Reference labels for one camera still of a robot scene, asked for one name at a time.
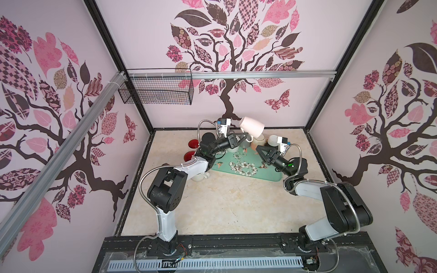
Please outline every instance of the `black frame edge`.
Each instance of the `black frame edge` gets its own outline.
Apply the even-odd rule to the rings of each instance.
[[[103,16],[100,13],[99,7],[97,6],[97,3],[95,0],[83,0],[83,2],[85,3],[86,7],[88,8],[88,11],[97,27],[97,29],[99,30],[100,35],[102,36],[103,41],[105,42],[105,45],[109,51],[109,54],[112,57],[112,60],[114,61],[115,66],[117,67],[117,69],[119,71],[123,71],[126,75],[127,78],[127,85],[129,86],[129,89],[132,90],[131,91],[131,95],[132,98],[135,102],[135,105],[138,109],[138,112],[144,122],[144,124],[147,127],[147,130],[149,131],[150,134],[152,134],[153,132],[153,126],[152,123],[149,119],[149,117],[147,116],[146,110],[144,109],[144,106],[140,103],[140,99],[138,96],[138,93],[136,92],[136,89],[129,77],[128,71],[126,69],[125,64],[123,63],[123,60],[121,59],[121,55],[118,52],[117,47],[115,46],[114,40],[111,37],[111,34],[109,32],[108,27],[106,26],[105,21],[103,20]]]
[[[130,207],[132,205],[132,201],[134,199],[135,192],[136,192],[139,180],[141,178],[142,171],[144,169],[144,165],[146,164],[147,156],[149,155],[150,148],[152,147],[153,139],[155,138],[155,132],[156,131],[154,131],[149,136],[149,140],[147,142],[147,146],[144,149],[144,152],[142,154],[142,157],[141,157],[141,160],[140,160],[140,164],[139,164],[137,172],[135,174],[135,178],[132,181],[130,192],[129,192],[128,197],[126,198],[125,204],[123,206],[123,211],[121,212],[120,219],[118,220],[118,224],[117,224],[117,228],[115,230],[115,235],[114,236],[121,236],[121,232],[123,231],[123,228],[125,226],[126,218],[128,217],[129,209],[130,209]]]
[[[316,107],[314,108],[314,111],[311,113],[310,118],[308,119],[308,122],[305,126],[307,130],[310,130],[311,127],[316,122],[317,117],[319,116],[320,112],[322,111],[323,107],[325,106],[326,102],[328,101],[332,91],[334,90],[335,86],[337,85],[341,75],[343,74],[344,70],[346,69],[347,65],[349,64],[350,59],[354,55],[355,51],[357,50],[359,44],[363,40],[364,35],[366,34],[367,30],[370,28],[370,26],[373,23],[373,20],[375,19],[376,15],[379,12],[379,9],[381,8],[382,4],[385,0],[373,0],[370,4],[369,9],[367,10],[366,14],[363,17],[363,20],[360,23],[360,26],[358,27],[357,31],[355,32],[354,37],[350,41],[350,44],[348,45],[343,57],[340,60],[340,63],[337,66],[337,74],[335,75],[335,78],[333,81],[329,82],[328,86],[325,88],[323,94],[321,95],[319,101],[317,102]]]

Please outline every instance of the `aluminum rail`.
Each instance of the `aluminum rail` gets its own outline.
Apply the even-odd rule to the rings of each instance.
[[[42,168],[35,181],[28,187],[26,192],[15,204],[12,210],[6,215],[0,224],[0,256],[8,249],[14,238],[20,232],[23,225],[30,215],[39,206],[49,187],[53,184],[58,174],[61,172],[76,147],[85,137],[93,123],[97,120],[100,112],[106,106],[112,95],[118,90],[119,86],[126,80],[124,72],[117,72],[108,83],[94,104],[86,112],[78,125],[62,143],[59,150],[49,160],[47,165]]]
[[[260,79],[260,78],[334,78],[335,70],[299,70],[299,71],[229,71],[229,72],[197,72],[192,79]],[[190,77],[190,73],[146,73],[142,69],[129,69],[129,77]]]

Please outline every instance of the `red bowl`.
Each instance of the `red bowl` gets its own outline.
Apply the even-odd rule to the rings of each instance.
[[[191,158],[194,156],[194,154],[196,153],[196,151],[189,151],[184,155],[184,161],[190,161]]]
[[[199,147],[199,141],[197,139],[192,139],[188,142],[188,146],[191,149],[197,149],[197,147]]]

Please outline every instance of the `pink wall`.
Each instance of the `pink wall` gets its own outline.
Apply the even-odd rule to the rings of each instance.
[[[403,2],[387,2],[311,133],[373,213],[387,270],[437,272],[437,3]]]
[[[275,64],[292,61],[285,66],[335,69],[370,2],[110,0],[98,4],[127,68],[178,66],[218,72],[239,71],[240,61],[241,71],[257,66],[277,70],[277,66],[272,69]],[[236,25],[242,27],[241,35],[225,33],[227,26],[234,29]],[[276,39],[281,28],[285,32]],[[238,120],[246,115],[266,126],[304,126],[327,83],[326,78],[265,81],[227,80],[220,89],[221,79],[217,79],[205,82],[205,90],[196,81],[192,105],[146,104],[145,108],[154,127],[196,127],[204,118]],[[235,88],[237,84],[245,88]]]
[[[117,70],[80,0],[8,1],[0,16],[3,219]],[[116,93],[0,271],[91,271],[104,237],[114,233],[147,138],[135,106]]]

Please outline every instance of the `dark brown leaf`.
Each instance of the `dark brown leaf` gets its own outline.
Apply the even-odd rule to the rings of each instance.
[[[404,96],[407,96],[407,97],[413,97],[417,94],[414,86],[406,81],[402,81],[401,91],[402,91],[402,94]]]
[[[423,149],[425,149],[427,146],[428,146],[428,144],[424,145],[424,146],[417,145],[417,144],[411,145],[410,147],[407,148],[406,155],[407,156],[415,156],[418,153],[420,153],[421,151],[423,151]]]
[[[415,43],[408,45],[413,50],[414,66],[424,72],[437,74],[437,49],[425,43]]]
[[[296,38],[298,37],[299,33],[292,33],[292,34],[288,35],[287,37],[285,37],[282,40],[281,46],[287,47],[287,46],[291,45],[296,40]]]
[[[401,7],[398,9],[396,13],[402,13],[408,9],[410,9],[412,6],[414,6],[415,3],[417,3],[419,0],[406,0]]]
[[[176,15],[176,18],[182,18],[193,27],[200,28],[211,24],[211,20],[198,10],[184,10]]]
[[[365,128],[364,125],[357,126],[350,134],[351,135],[358,135],[359,133],[361,133],[362,130],[364,130],[364,128]]]

